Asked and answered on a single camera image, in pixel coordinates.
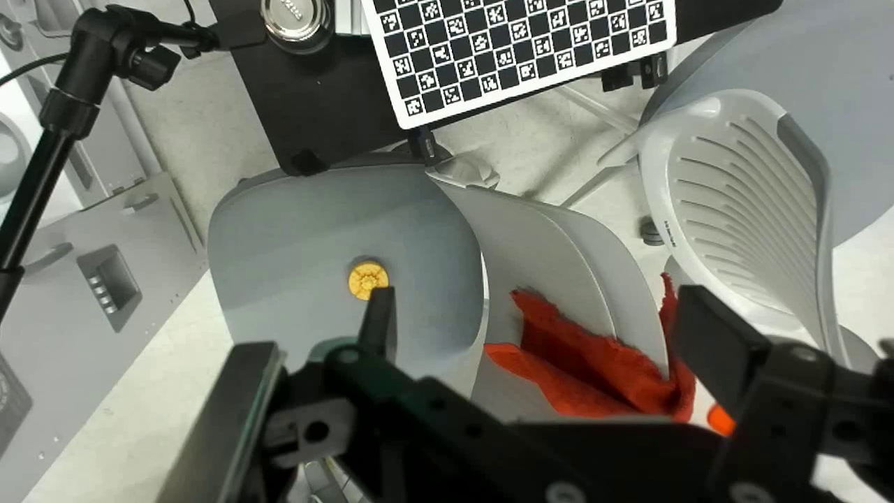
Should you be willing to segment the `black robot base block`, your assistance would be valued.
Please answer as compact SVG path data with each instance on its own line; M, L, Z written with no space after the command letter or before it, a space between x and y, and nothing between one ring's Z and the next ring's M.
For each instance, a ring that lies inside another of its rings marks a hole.
M318 174L404 138L372 42L336 35L336 0L210 7L286 174Z

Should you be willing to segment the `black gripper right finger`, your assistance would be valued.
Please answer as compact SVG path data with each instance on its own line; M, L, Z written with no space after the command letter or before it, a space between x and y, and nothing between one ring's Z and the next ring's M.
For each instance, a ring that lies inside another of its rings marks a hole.
M680 292L674 351L712 394L707 426L731 432L755 373L765 363L772 341L700 285Z

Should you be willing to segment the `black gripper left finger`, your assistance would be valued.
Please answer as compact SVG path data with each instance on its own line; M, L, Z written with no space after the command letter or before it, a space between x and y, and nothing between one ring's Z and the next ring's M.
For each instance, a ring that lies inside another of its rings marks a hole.
M362 313L358 341L378 359L396 355L396 292L375 288Z

